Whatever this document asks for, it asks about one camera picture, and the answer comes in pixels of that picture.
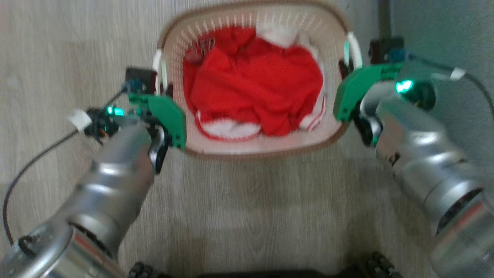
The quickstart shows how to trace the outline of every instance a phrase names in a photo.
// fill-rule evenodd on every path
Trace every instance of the white plastic basket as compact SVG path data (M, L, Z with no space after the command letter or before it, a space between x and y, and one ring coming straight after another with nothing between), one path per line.
M243 28L279 24L305 32L319 50L325 74L327 111L321 123L311 132L295 131L285 137L260 135L245 142L221 142L205 137L196 127L194 115L186 104L183 92L183 58L189 47L202 35L230 26ZM307 151L335 142L346 125L332 115L336 89L341 82L338 62L344 56L348 41L348 25L333 7L318 2L251 1L229 3L186 13L161 34L153 67L163 84L174 85L173 99L187 118L186 149L194 154L221 157L267 157Z

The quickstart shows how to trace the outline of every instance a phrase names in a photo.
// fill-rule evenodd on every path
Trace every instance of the basket handle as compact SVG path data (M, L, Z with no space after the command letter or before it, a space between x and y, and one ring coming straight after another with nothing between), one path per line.
M168 86L168 80L166 76L166 61L162 60L163 52L161 49L157 49L156 53L153 57L153 70L156 71L157 78L155 80L155 88L156 92L155 95L161 95L161 88L160 88L160 78L158 77L161 72L161 79L163 80L163 86Z
M347 57L347 55L351 54L353 60L353 68L359 69L364 65L359 41L357 40L357 37L353 34L353 32L348 32L346 37L348 39L348 44L350 45L350 51L347 52L347 49L345 49L345 63L350 59L350 57Z

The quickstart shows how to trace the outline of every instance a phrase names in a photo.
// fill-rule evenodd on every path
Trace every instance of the wooden floor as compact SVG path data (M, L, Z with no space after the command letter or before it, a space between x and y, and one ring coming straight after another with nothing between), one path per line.
M0 0L0 193L72 128L65 119L72 109L105 102L127 65L151 65L173 17L211 2ZM366 49L379 34L378 0L334 2ZM57 209L95 152L79 135L25 175L8 210L15 237ZM334 274L380 250L405 278L428 278L431 244L425 218L351 128L332 147L282 159L203 161L170 151L120 264L142 260L177 278L307 268Z

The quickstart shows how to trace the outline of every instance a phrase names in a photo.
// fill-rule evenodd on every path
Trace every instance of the cable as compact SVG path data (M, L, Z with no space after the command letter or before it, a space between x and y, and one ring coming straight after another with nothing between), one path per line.
M411 61L416 61L416 62L419 62L419 63L424 64L426 66L433 67L433 68L438 68L438 69L441 69L441 70L444 70L444 71L450 71L450 72L452 72L453 70L455 70L454 67L447 66L447 65L444 65L444 64L441 64L441 63L437 63L437 62L431 61L429 59L422 58L422 57L417 56L417 55L415 55L413 53L409 53L408 54L408 58ZM487 104L489 106L489 109L491 110L491 115L492 115L492 117L494 119L494 101L493 101L493 99L491 97L491 94L487 90L487 88L484 86L484 84L482 84L482 82L480 82L480 80L478 80L475 76L473 76L472 74L470 74L468 72L465 73L464 77L466 79L470 80L480 90L480 92L482 92L482 95L486 99Z
M15 176L14 180L12 183L9 185L7 193L5 194L5 198L3 199L3 209L2 209L2 217L3 217L3 228L5 229L5 234L7 235L8 241L10 242L10 245L14 244L14 240L12 238L12 233L10 232L10 227L8 226L7 223L7 207L8 207L8 202L10 200L10 196L12 195L12 191L14 190L15 185L17 182L21 179L22 175L33 165L35 164L40 158L42 158L45 154L49 153L56 147L60 146L61 144L65 143L67 140L70 138L74 137L79 131L74 130L59 141L55 142L53 145L49 146L46 148L44 151L40 152L37 154L34 158L32 158L22 169L19 171L17 176Z
M117 98L119 98L123 93L130 92L130 89L131 89L130 85L128 83L125 83L124 86L122 87L122 89L116 95L114 95L108 102L105 103L105 105L101 109L101 111L102 111L101 114L98 116L98 119L93 123L94 130L96 131L94 133L95 134L94 138L96 139L96 141L98 143L100 143L100 145L103 145L103 142L101 142L101 140L97 136L97 122L99 121L99 118L103 115L107 106L112 104L112 102L114 102ZM22 167L22 169L19 171L19 173L15 176L12 183L9 185L9 187L7 189L7 193L5 194L5 197L3 199L2 218L3 218L3 229L5 230L5 234L7 236L7 239L8 239L8 242L10 243L10 245L14 244L14 239L12 237L12 232L10 231L10 227L8 225L8 222L7 222L8 221L7 208L8 208L8 202L10 200L10 196L12 195L12 192L13 192L15 186L17 185L17 182L19 182L19 180L24 175L24 173L31 166L33 166L40 158L42 158L44 155L51 152L52 150L54 150L55 148L57 148L61 144L65 143L70 138L74 137L78 132L79 132L78 130L72 131L71 133L69 133L68 135L66 135L65 137L60 139L59 141L55 142L54 144L52 144L51 146L49 146L48 148L46 148L45 150L43 150L42 152L37 154L24 167Z

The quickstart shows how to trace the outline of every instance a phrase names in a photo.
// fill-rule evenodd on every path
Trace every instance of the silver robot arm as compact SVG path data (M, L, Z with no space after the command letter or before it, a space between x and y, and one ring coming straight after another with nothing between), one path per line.
M443 278L494 277L490 189L441 123L398 94L377 91L365 96L361 111L379 134L378 157L392 167L401 190L430 221L436 273Z
M157 137L142 122L111 137L55 215L14 243L0 277L126 277L118 249L154 182Z

